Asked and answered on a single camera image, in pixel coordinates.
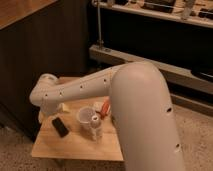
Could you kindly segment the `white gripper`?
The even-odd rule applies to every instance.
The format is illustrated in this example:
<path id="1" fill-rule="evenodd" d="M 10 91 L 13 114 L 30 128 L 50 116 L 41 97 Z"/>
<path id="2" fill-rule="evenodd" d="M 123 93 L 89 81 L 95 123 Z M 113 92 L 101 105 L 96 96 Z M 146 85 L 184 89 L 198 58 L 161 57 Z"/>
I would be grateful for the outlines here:
<path id="1" fill-rule="evenodd" d="M 38 114 L 38 121 L 39 123 L 42 123 L 45 116 L 50 116 L 57 114 L 59 109 L 61 108 L 62 112 L 70 112 L 69 106 L 65 103 L 62 103 L 61 105 L 44 105 L 41 107 L 41 112 Z"/>

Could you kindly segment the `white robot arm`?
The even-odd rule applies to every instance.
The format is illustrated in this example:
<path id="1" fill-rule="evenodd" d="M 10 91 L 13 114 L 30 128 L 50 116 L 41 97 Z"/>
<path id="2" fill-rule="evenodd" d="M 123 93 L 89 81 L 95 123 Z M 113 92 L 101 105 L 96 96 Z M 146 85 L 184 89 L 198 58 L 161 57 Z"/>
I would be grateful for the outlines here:
<path id="1" fill-rule="evenodd" d="M 66 101 L 107 96 L 126 171 L 186 171 L 170 92 L 150 62 L 131 62 L 60 84 L 43 74 L 30 102 L 46 115 Z"/>

